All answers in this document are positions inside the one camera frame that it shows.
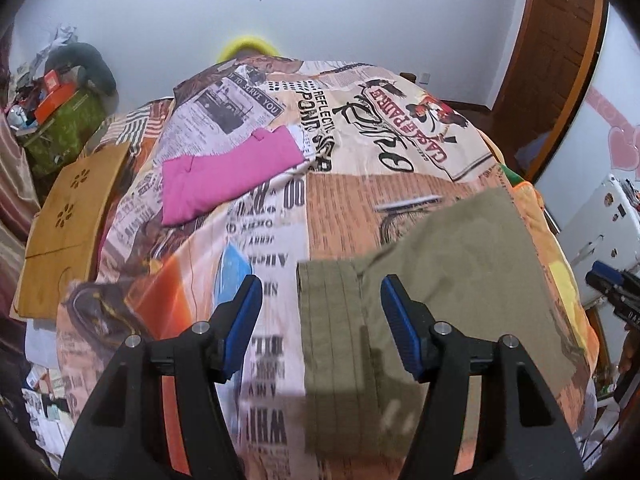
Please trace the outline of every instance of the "black cable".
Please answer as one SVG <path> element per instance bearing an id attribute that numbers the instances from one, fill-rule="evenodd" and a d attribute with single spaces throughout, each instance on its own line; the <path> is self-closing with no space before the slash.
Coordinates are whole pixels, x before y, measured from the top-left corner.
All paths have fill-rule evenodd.
<path id="1" fill-rule="evenodd" d="M 600 449 L 600 446 L 602 446 L 602 444 L 604 444 L 604 441 L 607 440 L 609 438 L 609 435 L 613 432 L 613 430 L 616 429 L 616 426 L 618 425 L 618 422 L 620 420 L 617 420 L 616 423 L 611 427 L 611 429 L 609 430 L 609 433 L 607 433 L 604 438 L 598 443 L 598 445 L 596 447 L 593 448 L 593 450 L 587 455 L 587 457 L 585 459 L 582 460 L 582 463 L 584 464 L 585 462 L 587 462 L 588 459 L 591 458 L 591 455 L 593 455 L 597 450 Z"/>

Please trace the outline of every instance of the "pink cloth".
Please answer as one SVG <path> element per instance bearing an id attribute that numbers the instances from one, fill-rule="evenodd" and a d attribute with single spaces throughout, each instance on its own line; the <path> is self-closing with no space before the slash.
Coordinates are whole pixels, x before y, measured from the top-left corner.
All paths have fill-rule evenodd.
<path id="1" fill-rule="evenodd" d="M 289 168 L 305 157 L 286 126 L 258 128 L 223 155 L 183 155 L 162 164 L 162 225 L 184 224 Z"/>

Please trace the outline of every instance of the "wooden door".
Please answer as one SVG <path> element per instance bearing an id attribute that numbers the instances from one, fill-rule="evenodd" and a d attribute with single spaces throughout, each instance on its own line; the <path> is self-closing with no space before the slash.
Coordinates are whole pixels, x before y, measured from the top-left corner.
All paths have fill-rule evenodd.
<path id="1" fill-rule="evenodd" d="M 527 0 L 492 113 L 491 135 L 507 164 L 527 178 L 536 176 L 559 143 L 584 95 L 601 36 L 603 8 L 604 0 Z M 523 171 L 514 155 L 527 145 L 535 146 L 538 156 Z"/>

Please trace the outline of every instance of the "heart sticker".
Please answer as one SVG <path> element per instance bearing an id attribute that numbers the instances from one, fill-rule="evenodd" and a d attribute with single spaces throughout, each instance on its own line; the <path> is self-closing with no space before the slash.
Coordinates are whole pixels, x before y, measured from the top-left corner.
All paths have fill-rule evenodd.
<path id="1" fill-rule="evenodd" d="M 614 170 L 634 171 L 640 166 L 638 148 L 625 140 L 625 134 L 617 126 L 609 131 L 609 155 Z"/>
<path id="2" fill-rule="evenodd" d="M 640 144 L 640 125 L 634 129 L 634 144 L 638 146 Z M 636 181 L 640 180 L 640 165 L 636 168 Z"/>

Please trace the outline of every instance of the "newspaper print bedspread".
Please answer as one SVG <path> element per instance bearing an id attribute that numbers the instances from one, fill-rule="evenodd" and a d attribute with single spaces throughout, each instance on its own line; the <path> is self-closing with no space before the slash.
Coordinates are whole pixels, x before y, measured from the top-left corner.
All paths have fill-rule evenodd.
<path id="1" fill-rule="evenodd" d="M 96 283 L 72 286 L 59 308 L 58 354 L 76 420 L 128 333 L 171 337 L 210 316 L 220 259 L 233 244 L 264 289 L 243 369 L 218 386 L 247 477 L 395 478 L 400 460 L 331 460 L 305 452 L 296 263 L 364 254 L 398 239 L 427 214 L 421 201 L 429 195 L 441 196 L 439 206 L 447 206 L 486 187 L 504 186 L 532 232 L 557 300 L 554 315 L 566 351 L 574 356 L 578 372 L 559 402 L 575 425 L 594 365 L 590 329 L 581 309 L 568 304 L 554 284 L 550 265 L 562 256 L 549 248 L 546 227 L 535 227 L 527 217 L 528 211 L 540 211 L 535 195 L 511 189 L 465 118 L 383 68 L 262 56 L 205 70 L 176 87 L 173 104 L 159 139 L 155 130 L 145 137 L 148 126 L 143 127 L 145 153 L 136 159 L 128 190 L 112 206 Z M 117 142 L 123 124 L 109 126 L 104 138 Z M 223 153 L 258 126 L 283 124 L 302 130 L 300 142 L 313 146 L 311 160 L 183 226 L 162 227 L 163 160 Z M 415 207 L 396 214 L 388 206 L 399 200 L 412 200 Z M 114 311 L 117 316 L 109 314 Z M 100 323 L 87 322 L 95 319 Z M 188 471 L 175 390 L 170 380 L 164 386 L 172 464 Z M 473 448 L 473 442 L 464 443 L 461 468 L 469 465 Z"/>

